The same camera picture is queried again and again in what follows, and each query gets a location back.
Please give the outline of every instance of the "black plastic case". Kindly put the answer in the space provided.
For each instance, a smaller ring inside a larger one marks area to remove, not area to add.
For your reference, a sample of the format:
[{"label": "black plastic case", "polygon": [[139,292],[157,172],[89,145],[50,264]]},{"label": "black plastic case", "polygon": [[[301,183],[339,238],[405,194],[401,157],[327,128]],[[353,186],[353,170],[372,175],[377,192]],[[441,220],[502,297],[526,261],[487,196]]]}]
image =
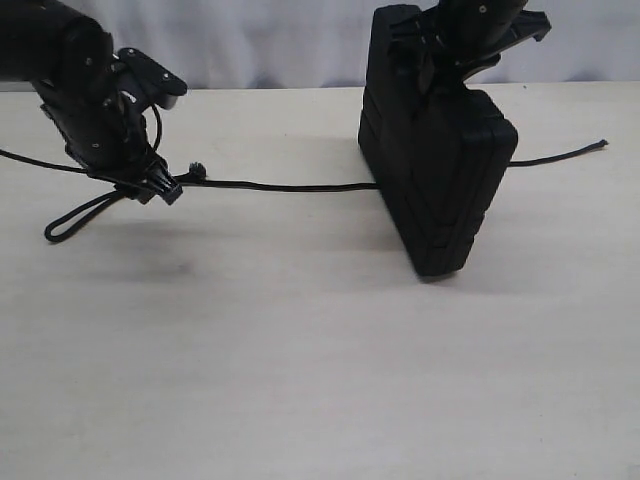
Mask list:
[{"label": "black plastic case", "polygon": [[424,98],[392,65],[391,26],[417,6],[374,15],[360,148],[418,275],[464,267],[518,144],[518,133],[483,91],[462,82]]}]

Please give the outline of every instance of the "white curtain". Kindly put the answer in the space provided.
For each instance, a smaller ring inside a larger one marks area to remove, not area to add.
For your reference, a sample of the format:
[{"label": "white curtain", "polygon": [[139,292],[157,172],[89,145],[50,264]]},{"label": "white curtain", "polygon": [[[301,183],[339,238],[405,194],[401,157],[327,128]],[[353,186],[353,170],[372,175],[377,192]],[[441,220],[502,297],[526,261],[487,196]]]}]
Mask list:
[{"label": "white curtain", "polygon": [[[381,0],[66,0],[192,88],[362,85]],[[422,0],[420,7],[435,1]],[[639,0],[531,0],[554,26],[476,82],[640,80]]]}]

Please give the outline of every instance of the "table surface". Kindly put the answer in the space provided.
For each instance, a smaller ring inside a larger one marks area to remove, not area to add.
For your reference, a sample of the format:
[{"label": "table surface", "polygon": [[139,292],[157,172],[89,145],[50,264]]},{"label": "table surface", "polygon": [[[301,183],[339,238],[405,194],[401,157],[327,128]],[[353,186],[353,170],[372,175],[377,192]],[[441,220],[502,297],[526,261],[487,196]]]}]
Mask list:
[{"label": "table surface", "polygon": [[[2,161],[0,478],[640,478],[640,83],[483,87],[518,159],[467,267],[420,283],[376,192],[122,202]],[[175,173],[369,181],[360,89],[191,92]],[[31,93],[3,148],[66,162]]]}]

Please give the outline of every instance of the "robotic arm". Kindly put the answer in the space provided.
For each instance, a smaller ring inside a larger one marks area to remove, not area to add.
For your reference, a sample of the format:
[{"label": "robotic arm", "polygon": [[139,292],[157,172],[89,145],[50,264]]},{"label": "robotic arm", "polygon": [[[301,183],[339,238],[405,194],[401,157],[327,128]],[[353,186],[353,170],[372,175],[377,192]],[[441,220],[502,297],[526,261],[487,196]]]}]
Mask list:
[{"label": "robotic arm", "polygon": [[0,1],[0,81],[33,85],[89,177],[141,203],[182,194],[149,144],[144,112],[173,108],[187,85],[136,49],[114,54],[95,20],[57,0]]}]

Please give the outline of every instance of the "black case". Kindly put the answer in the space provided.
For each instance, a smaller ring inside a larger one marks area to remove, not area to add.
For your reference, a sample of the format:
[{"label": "black case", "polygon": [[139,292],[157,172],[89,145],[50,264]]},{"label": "black case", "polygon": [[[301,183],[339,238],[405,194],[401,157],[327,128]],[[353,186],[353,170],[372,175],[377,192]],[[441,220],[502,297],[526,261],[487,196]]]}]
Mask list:
[{"label": "black case", "polygon": [[483,91],[461,81],[425,98],[392,63],[392,26],[417,6],[376,10],[358,141],[418,275],[464,267],[518,144]]}]

